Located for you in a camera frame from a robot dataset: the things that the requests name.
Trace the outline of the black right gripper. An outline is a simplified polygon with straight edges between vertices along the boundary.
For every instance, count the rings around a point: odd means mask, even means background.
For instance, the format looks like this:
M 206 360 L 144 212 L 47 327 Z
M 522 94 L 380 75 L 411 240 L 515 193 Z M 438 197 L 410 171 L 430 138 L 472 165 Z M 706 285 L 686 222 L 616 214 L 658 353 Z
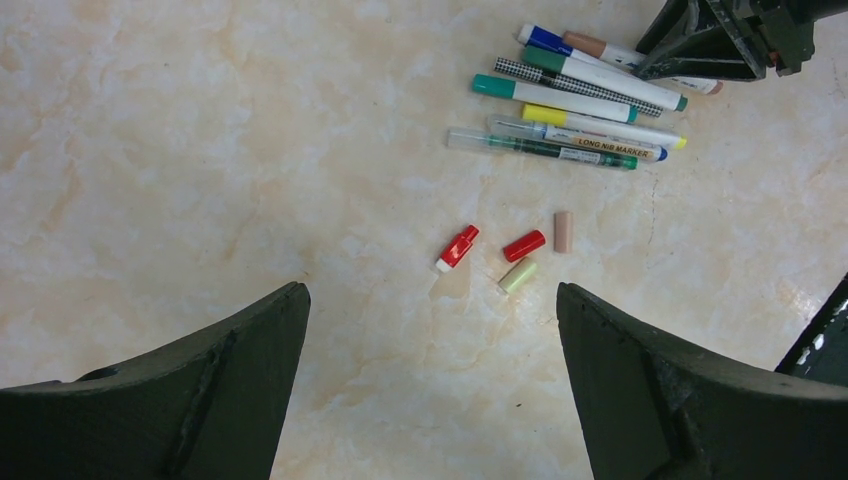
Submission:
M 762 80 L 793 75 L 815 53 L 814 25 L 847 11 L 847 0 L 668 0 L 641 37 L 643 80 Z

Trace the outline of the pale green pen cap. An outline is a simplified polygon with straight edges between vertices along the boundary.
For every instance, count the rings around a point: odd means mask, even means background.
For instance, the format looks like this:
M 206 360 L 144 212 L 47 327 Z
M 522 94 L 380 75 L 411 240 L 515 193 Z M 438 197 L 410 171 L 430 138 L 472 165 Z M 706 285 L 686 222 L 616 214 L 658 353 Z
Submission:
M 537 269 L 537 263 L 532 258 L 525 257 L 499 280 L 498 287 L 506 294 L 511 295 L 532 278 Z

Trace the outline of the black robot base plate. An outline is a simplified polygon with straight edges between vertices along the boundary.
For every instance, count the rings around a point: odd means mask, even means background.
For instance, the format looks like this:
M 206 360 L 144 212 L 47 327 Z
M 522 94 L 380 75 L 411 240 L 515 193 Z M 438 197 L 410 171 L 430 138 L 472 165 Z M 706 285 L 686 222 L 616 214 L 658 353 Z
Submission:
M 847 276 L 799 335 L 776 372 L 847 386 Z

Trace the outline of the red white clip cap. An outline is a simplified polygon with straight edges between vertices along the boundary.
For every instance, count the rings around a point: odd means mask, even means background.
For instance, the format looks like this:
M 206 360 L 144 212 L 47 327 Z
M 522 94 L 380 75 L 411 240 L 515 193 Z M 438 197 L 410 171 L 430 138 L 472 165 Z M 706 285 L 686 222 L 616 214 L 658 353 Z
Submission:
M 443 249 L 435 262 L 436 269 L 442 273 L 453 270 L 472 249 L 473 242 L 479 233 L 480 231 L 475 225 L 467 225 Z

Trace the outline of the red pen cap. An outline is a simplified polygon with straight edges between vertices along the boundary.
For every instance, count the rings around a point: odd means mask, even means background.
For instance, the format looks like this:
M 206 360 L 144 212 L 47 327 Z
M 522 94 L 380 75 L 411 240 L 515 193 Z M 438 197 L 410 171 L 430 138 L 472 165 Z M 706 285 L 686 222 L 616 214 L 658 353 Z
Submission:
M 546 244 L 544 234 L 536 229 L 532 230 L 502 249 L 504 258 L 509 263 L 514 263 L 538 250 Z

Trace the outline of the peach pen cap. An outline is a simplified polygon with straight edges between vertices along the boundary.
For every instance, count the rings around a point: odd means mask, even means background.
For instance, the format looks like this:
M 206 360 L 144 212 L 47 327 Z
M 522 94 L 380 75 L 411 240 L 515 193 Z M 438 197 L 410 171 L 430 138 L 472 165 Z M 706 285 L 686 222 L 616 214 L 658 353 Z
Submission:
M 554 251 L 569 254 L 573 244 L 574 216 L 570 211 L 560 211 L 554 214 Z

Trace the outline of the blue cap marker pen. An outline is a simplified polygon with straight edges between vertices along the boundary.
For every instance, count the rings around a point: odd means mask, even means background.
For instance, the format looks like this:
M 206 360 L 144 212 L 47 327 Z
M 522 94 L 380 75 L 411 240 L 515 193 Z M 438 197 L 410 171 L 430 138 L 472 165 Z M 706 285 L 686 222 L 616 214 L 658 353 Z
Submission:
M 534 24 L 524 24 L 516 33 L 515 38 L 524 46 L 533 46 L 567 57 L 573 57 L 579 61 L 624 74 L 623 70 L 568 45 L 560 36 Z

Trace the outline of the yellow cap marker pen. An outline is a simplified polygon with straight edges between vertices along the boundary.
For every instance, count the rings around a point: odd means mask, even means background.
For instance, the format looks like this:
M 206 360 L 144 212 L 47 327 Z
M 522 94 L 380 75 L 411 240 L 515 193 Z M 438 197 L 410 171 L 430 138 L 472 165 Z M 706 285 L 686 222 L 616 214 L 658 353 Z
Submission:
M 671 150 L 681 150 L 688 143 L 686 137 L 673 132 L 605 120 L 529 103 L 524 104 L 521 118 L 526 121 L 541 122 L 557 127 L 657 145 Z

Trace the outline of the green cap marker pen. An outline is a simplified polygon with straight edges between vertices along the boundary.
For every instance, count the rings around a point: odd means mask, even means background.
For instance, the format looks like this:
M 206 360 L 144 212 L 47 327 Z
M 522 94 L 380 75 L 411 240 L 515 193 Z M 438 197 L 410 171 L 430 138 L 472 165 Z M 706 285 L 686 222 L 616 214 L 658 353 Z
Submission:
M 638 110 L 626 103 L 597 99 L 525 82 L 476 74 L 471 90 L 492 97 L 511 99 L 602 119 L 632 124 Z

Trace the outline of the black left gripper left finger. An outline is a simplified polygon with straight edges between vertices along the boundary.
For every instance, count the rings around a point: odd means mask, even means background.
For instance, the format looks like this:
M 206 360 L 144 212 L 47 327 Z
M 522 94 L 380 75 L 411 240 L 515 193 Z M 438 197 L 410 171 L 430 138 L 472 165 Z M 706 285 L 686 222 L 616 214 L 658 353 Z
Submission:
M 289 283 L 73 382 L 1 392 L 5 479 L 266 479 L 311 307 Z

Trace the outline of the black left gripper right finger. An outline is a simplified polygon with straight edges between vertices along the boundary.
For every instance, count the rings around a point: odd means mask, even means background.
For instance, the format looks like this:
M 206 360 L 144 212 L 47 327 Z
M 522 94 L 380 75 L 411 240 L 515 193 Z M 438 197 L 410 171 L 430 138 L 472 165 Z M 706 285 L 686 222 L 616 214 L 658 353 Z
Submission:
M 846 477 L 844 386 L 725 357 L 574 283 L 556 309 L 595 478 Z

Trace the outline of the checkered pattern pen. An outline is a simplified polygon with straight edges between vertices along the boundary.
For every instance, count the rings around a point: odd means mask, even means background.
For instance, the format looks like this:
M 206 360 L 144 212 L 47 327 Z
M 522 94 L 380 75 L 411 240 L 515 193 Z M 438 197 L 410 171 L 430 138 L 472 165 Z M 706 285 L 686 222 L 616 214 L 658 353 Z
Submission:
M 493 65 L 497 73 L 505 74 L 517 79 L 526 80 L 531 83 L 565 91 L 568 93 L 581 94 L 592 98 L 616 101 L 633 106 L 639 113 L 659 118 L 664 110 L 652 103 L 639 100 L 612 90 L 592 85 L 588 82 L 567 77 L 562 74 L 543 70 L 507 58 L 498 57 Z

